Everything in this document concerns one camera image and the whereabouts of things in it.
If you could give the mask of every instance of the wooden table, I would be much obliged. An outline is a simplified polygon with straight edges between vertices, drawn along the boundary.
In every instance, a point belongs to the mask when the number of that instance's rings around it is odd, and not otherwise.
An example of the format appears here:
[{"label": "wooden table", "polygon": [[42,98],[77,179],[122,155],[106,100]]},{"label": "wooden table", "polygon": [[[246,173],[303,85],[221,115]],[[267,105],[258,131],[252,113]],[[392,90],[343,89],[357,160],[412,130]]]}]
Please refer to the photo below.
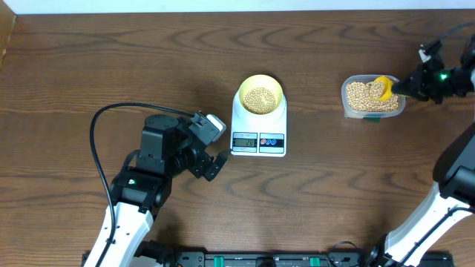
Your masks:
[{"label": "wooden table", "polygon": [[[419,44],[475,11],[168,13],[20,16],[0,70],[0,266],[78,266],[107,205],[88,141],[115,102],[202,110],[231,124],[253,74],[284,86],[283,159],[232,157],[213,182],[183,173],[146,239],[209,251],[370,248],[427,195],[441,152],[474,120],[474,96],[409,100],[394,118],[345,119],[352,75],[403,78]],[[462,30],[443,53],[458,64]],[[153,111],[107,112],[96,127],[109,181],[140,146]],[[229,146],[229,132],[209,153]],[[475,217],[434,247],[475,265]]]}]

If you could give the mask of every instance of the white scale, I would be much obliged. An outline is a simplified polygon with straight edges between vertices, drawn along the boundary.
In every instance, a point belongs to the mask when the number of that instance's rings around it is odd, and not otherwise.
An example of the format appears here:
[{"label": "white scale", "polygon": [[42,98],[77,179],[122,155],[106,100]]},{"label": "white scale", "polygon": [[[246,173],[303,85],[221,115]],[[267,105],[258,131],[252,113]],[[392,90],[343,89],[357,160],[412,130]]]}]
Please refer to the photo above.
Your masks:
[{"label": "white scale", "polygon": [[[243,106],[243,98],[253,88],[274,93],[277,107],[260,115]],[[283,157],[287,151],[287,102],[279,83],[270,76],[251,76],[240,86],[232,103],[231,149],[236,156]]]}]

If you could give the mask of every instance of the white wall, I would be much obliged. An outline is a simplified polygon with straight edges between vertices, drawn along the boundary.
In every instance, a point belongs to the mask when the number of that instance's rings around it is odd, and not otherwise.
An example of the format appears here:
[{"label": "white wall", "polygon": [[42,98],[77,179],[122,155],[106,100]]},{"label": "white wall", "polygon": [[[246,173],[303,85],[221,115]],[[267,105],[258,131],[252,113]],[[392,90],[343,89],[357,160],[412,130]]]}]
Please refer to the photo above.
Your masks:
[{"label": "white wall", "polygon": [[475,0],[4,0],[16,14],[475,8]]}]

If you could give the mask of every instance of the wood grain surface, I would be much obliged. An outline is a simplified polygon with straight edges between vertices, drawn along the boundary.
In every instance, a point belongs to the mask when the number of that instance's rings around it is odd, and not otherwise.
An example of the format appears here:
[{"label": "wood grain surface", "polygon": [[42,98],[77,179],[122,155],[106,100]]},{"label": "wood grain surface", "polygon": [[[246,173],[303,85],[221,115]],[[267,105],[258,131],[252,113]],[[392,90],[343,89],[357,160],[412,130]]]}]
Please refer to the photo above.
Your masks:
[{"label": "wood grain surface", "polygon": [[[147,102],[231,124],[240,83],[268,73],[284,87],[283,159],[231,157],[213,182],[183,173],[146,239],[209,251],[369,248],[427,195],[441,152],[474,120],[474,96],[345,119],[341,85],[356,74],[404,78],[421,43],[475,17],[467,11],[168,13],[20,16],[0,71],[0,266],[79,266],[107,205],[88,141],[95,111]],[[446,41],[458,64],[474,30]],[[140,147],[139,108],[96,127],[109,181]],[[209,148],[229,147],[229,132]],[[475,217],[434,250],[475,266]]]}]

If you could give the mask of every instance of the clear plastic container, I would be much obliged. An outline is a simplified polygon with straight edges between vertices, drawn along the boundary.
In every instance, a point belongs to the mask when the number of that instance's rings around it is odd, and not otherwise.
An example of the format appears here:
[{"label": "clear plastic container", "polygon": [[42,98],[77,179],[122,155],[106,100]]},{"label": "clear plastic container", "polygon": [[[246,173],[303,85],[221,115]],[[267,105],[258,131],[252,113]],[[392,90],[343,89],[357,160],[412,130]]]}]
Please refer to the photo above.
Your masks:
[{"label": "clear plastic container", "polygon": [[[387,78],[391,79],[394,83],[399,82],[398,79],[392,76],[385,75]],[[346,81],[344,81],[343,85],[341,86],[341,98],[343,100],[343,109],[344,109],[344,116],[347,118],[355,118],[355,119],[363,119],[363,118],[387,118],[390,116],[399,115],[406,105],[406,98],[404,96],[398,96],[398,103],[399,108],[397,111],[357,111],[350,107],[348,104],[348,96],[347,96],[347,85],[351,82],[363,82],[368,83],[374,81],[376,78],[380,77],[380,75],[368,74],[368,75],[356,75],[351,76]]]}]

